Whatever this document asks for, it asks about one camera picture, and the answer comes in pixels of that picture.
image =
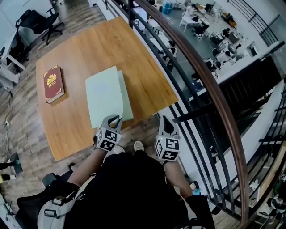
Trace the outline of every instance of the gold emblem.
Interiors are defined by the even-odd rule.
[[[46,84],[49,86],[51,83],[53,83],[55,80],[57,79],[57,76],[55,74],[50,75],[50,77],[48,78]]]

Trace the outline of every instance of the strap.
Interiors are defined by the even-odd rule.
[[[75,204],[76,202],[76,199],[77,197],[85,190],[86,186],[93,180],[95,176],[91,176],[81,187],[80,189],[78,190],[76,196],[74,197],[73,200],[71,200],[70,202],[68,203],[65,203],[64,205],[60,206],[57,210],[56,210],[56,214],[57,216],[64,216],[66,215],[68,212],[71,211],[73,205]]]

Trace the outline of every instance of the black bag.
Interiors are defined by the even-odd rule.
[[[199,18],[200,18],[199,16],[195,16],[195,17],[192,18],[192,20],[195,21],[195,22],[198,22]]]

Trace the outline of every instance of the black shirt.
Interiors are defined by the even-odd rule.
[[[70,194],[78,189],[74,184],[65,184],[60,183],[59,194]],[[59,182],[53,182],[51,190],[55,191],[57,187]],[[66,215],[64,228],[167,229],[184,226],[188,224],[187,211],[179,199],[173,187],[166,183],[159,162],[144,152],[134,156],[113,154],[106,158],[99,173],[78,196]]]

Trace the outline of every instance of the buckle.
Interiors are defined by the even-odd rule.
[[[52,204],[62,206],[65,202],[65,197],[64,196],[57,196],[52,200]]]
[[[52,217],[52,218],[59,219],[59,216],[57,215],[55,210],[46,209],[44,210],[44,215],[46,217]]]

